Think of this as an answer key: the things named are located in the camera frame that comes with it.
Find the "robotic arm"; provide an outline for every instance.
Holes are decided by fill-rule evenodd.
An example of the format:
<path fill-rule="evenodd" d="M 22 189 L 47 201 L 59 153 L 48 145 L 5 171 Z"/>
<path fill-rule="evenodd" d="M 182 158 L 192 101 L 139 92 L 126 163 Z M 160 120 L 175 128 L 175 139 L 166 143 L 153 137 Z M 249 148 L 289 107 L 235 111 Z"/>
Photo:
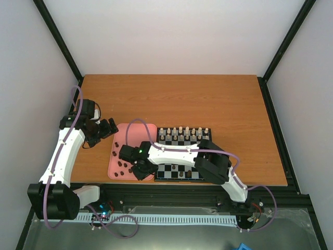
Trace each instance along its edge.
<path fill-rule="evenodd" d="M 248 196 L 246 185 L 237 176 L 232 176 L 232 166 L 229 156 L 217 153 L 191 152 L 193 149 L 212 149 L 223 151 L 214 143 L 202 140 L 199 144 L 189 146 L 172 146 L 150 142 L 142 142 L 140 147 L 133 148 L 123 145 L 119 158 L 130 162 L 132 171 L 138 180 L 143 180 L 158 169 L 159 164 L 177 164 L 195 167 L 203 178 L 210 183 L 221 185 L 229 194 L 231 200 L 244 203 Z"/>
<path fill-rule="evenodd" d="M 74 191 L 70 189 L 73 165 L 78 151 L 84 143 L 93 147 L 101 139 L 117 133 L 118 128 L 112 118 L 108 121 L 99 120 L 100 109 L 95 109 L 94 101 L 84 99 L 82 102 L 82 111 L 66 142 L 64 139 L 73 124 L 76 112 L 64 116 L 60 121 L 59 139 L 51 161 L 39 183 L 29 185 L 28 197 L 39 219 L 44 218 L 44 194 L 50 175 L 52 175 L 52 179 L 47 193 L 46 207 L 49 219 L 75 219 L 80 208 L 99 200 L 98 186 L 83 186 Z M 59 153 L 58 149 L 61 145 L 63 146 Z M 170 152 L 161 148 L 179 151 Z M 193 149 L 222 150 L 208 140 L 202 140 L 199 144 L 190 146 L 169 146 L 158 143 L 152 146 L 150 142 L 142 142 L 140 147 L 135 148 L 123 145 L 119 157 L 133 165 L 132 170 L 138 180 L 143 180 L 148 175 L 155 173 L 159 164 L 195 167 L 207 182 L 221 185 L 233 201 L 245 202 L 248 191 L 236 183 L 235 178 L 241 183 L 237 176 L 232 176 L 233 168 L 229 157 L 217 153 L 190 152 Z"/>
<path fill-rule="evenodd" d="M 74 191 L 70 189 L 73 165 L 83 143 L 87 142 L 89 147 L 93 147 L 101 139 L 117 133 L 118 128 L 112 118 L 109 121 L 106 119 L 100 121 L 100 110 L 95 109 L 95 102 L 84 99 L 82 111 L 74 129 L 66 142 L 63 142 L 75 117 L 75 112 L 63 117 L 59 126 L 58 143 L 52 159 L 39 183 L 29 185 L 28 197 L 39 219 L 43 219 L 44 191 L 50 175 L 53 177 L 47 194 L 47 216 L 49 219 L 75 219 L 80 208 L 99 200 L 98 186 L 83 186 Z M 57 155 L 61 144 L 63 144 L 62 150 Z M 56 166 L 54 172 L 51 173 L 55 160 Z"/>

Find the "wooden table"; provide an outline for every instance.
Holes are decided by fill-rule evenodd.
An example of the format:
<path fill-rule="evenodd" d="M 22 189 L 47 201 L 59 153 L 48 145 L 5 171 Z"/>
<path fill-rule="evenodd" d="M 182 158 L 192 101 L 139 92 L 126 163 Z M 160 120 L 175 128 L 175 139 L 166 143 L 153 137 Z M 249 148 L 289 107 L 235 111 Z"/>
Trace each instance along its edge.
<path fill-rule="evenodd" d="M 240 157 L 237 174 L 245 184 L 287 185 L 256 76 L 86 75 L 82 90 L 117 124 L 142 118 L 157 127 L 211 128 L 213 142 Z M 155 183 L 111 180 L 112 140 L 80 149 L 71 181 Z"/>

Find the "purple cable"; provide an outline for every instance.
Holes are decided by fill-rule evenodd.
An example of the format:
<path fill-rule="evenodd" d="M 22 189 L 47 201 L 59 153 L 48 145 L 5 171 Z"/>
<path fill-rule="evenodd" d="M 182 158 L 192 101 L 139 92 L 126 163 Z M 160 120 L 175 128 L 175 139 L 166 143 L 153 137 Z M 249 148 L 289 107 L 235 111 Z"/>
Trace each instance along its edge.
<path fill-rule="evenodd" d="M 273 220 L 275 219 L 276 212 L 277 212 L 276 199 L 275 199 L 275 197 L 274 197 L 272 191 L 269 190 L 269 188 L 268 188 L 267 186 L 264 186 L 264 185 L 256 185 L 256 186 L 253 186 L 253 187 L 248 188 L 247 190 L 248 190 L 248 191 L 251 191 L 251 190 L 253 190 L 253 189 L 258 188 L 259 186 L 262 186 L 263 188 L 265 188 L 265 189 L 269 192 L 269 194 L 271 195 L 271 197 L 272 197 L 272 199 L 273 199 L 273 202 L 274 202 L 274 208 L 275 208 L 275 211 L 274 211 L 274 214 L 273 214 L 272 218 L 269 220 L 269 222 L 267 222 L 266 225 L 264 225 L 264 226 L 262 226 L 262 227 L 260 227 L 260 228 L 258 228 L 258 229 L 251 229 L 251 230 L 249 230 L 248 232 L 258 232 L 258 231 L 260 231 L 260 230 L 262 230 L 262 229 L 268 227 L 270 224 L 272 224 Z"/>
<path fill-rule="evenodd" d="M 76 117 L 70 127 L 70 129 L 68 130 L 67 134 L 65 135 L 65 137 L 63 138 L 63 142 L 65 143 L 66 140 L 68 139 L 70 133 L 72 132 L 72 130 L 74 129 L 74 126 L 76 124 L 76 122 L 78 121 L 78 118 L 80 116 L 80 113 L 81 113 L 81 110 L 82 110 L 82 100 L 83 100 L 83 95 L 82 95 L 82 91 L 80 89 L 79 86 L 74 86 L 71 90 L 71 93 L 73 93 L 73 89 L 76 88 L 79 90 L 79 93 L 80 93 L 80 105 L 79 105 L 79 110 L 78 110 L 78 113 L 76 114 Z M 61 150 L 63 148 L 63 145 L 64 144 L 61 144 L 58 148 L 58 151 L 54 157 L 54 161 L 52 163 L 52 167 L 51 167 L 51 173 L 54 172 L 55 168 L 56 168 L 56 164 L 57 164 L 57 161 L 58 161 L 58 158 L 59 158 L 59 155 L 61 153 Z M 54 227 L 52 227 L 49 222 L 48 222 L 48 219 L 47 219 L 47 194 L 48 194 L 48 190 L 49 190 L 49 187 L 50 187 L 50 184 L 51 184 L 51 180 L 52 180 L 52 175 L 48 177 L 47 179 L 47 183 L 46 183 L 46 187 L 45 187 L 45 191 L 44 191 L 44 199 L 43 199 L 43 217 L 44 217 L 44 221 L 45 221 L 45 225 L 47 228 L 49 229 L 56 229 L 61 223 L 63 220 L 60 220 Z"/>
<path fill-rule="evenodd" d="M 146 128 L 146 131 L 147 131 L 147 134 L 148 134 L 148 137 L 149 137 L 149 141 L 151 143 L 151 145 L 156 148 L 156 149 L 159 149 L 161 150 L 162 148 L 161 147 L 158 147 L 154 144 L 154 142 L 152 141 L 151 139 L 151 136 L 150 136 L 150 133 L 149 133 L 149 129 L 148 129 L 148 126 L 147 126 L 147 123 L 140 119 L 140 118 L 136 118 L 134 120 L 132 120 L 129 125 L 127 126 L 127 129 L 126 129 L 126 135 L 125 135 L 125 141 L 126 141 L 126 145 L 128 143 L 128 132 L 129 132 L 129 129 L 130 129 L 130 126 L 131 124 L 133 124 L 134 122 L 136 121 L 140 121 Z M 188 150 L 186 149 L 169 149 L 169 148 L 164 148 L 164 151 L 171 151 L 171 152 L 188 152 Z M 203 152 L 203 153 L 217 153 L 217 154 L 224 154 L 224 155 L 228 155 L 228 156 L 232 156 L 234 157 L 237 162 L 235 164 L 235 166 L 233 167 L 232 171 L 231 171 L 231 174 L 232 174 L 232 177 L 234 178 L 235 182 L 237 183 L 237 185 L 244 189 L 244 186 L 237 180 L 237 178 L 235 178 L 235 171 L 236 169 L 238 168 L 239 166 L 239 163 L 240 163 L 240 159 L 237 155 L 234 155 L 232 153 L 229 153 L 229 152 L 226 152 L 226 151 L 220 151 L 220 150 L 212 150 L 212 149 L 191 149 L 190 150 L 191 152 Z M 253 189 L 256 189 L 257 187 L 259 186 L 262 186 L 263 188 L 267 189 L 267 191 L 270 193 L 272 199 L 273 199 L 273 202 L 274 202 L 274 208 L 275 208 L 275 212 L 274 212 L 274 215 L 273 217 L 271 218 L 271 220 L 264 226 L 262 226 L 261 228 L 258 228 L 258 229 L 253 229 L 253 230 L 249 230 L 249 232 L 256 232 L 256 231 L 260 231 L 261 229 L 264 229 L 266 228 L 269 224 L 271 224 L 275 218 L 275 215 L 276 215 L 276 211 L 277 211 L 277 205 L 276 205 L 276 200 L 275 200 L 275 197 L 273 195 L 273 193 L 271 192 L 271 190 L 269 190 L 269 188 L 267 186 L 264 186 L 264 185 L 256 185 L 256 186 L 253 186 L 253 187 L 250 187 L 250 188 L 247 188 L 246 190 L 247 191 L 251 191 Z"/>
<path fill-rule="evenodd" d="M 122 216 L 119 216 L 117 218 L 115 218 L 113 221 L 107 223 L 107 224 L 104 224 L 103 221 L 101 220 L 101 218 L 99 217 L 98 213 L 96 212 L 96 210 L 91 206 L 91 205 L 87 205 L 88 208 L 90 208 L 93 213 L 95 214 L 97 220 L 99 220 L 100 224 L 102 225 L 102 227 L 105 228 L 105 230 L 107 230 L 109 233 L 111 233 L 114 237 L 116 238 L 119 238 L 119 239 L 128 239 L 128 238 L 131 238 L 133 237 L 136 233 L 137 233 L 137 230 L 139 229 L 139 224 L 137 222 L 137 220 L 133 217 L 133 216 L 130 216 L 130 215 L 122 215 Z M 128 236 L 120 236 L 114 232 L 112 232 L 111 230 L 109 230 L 107 227 L 113 223 L 115 223 L 117 220 L 120 220 L 121 218 L 130 218 L 134 221 L 135 223 L 135 230 L 132 234 L 128 235 Z"/>

